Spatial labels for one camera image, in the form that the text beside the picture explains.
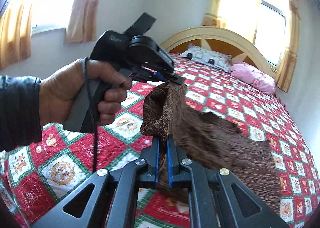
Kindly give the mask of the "left forearm in dark sleeve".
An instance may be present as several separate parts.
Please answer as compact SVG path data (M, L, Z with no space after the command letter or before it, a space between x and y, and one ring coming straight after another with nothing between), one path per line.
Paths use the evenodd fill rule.
M42 140L39 77L1 76L1 151Z

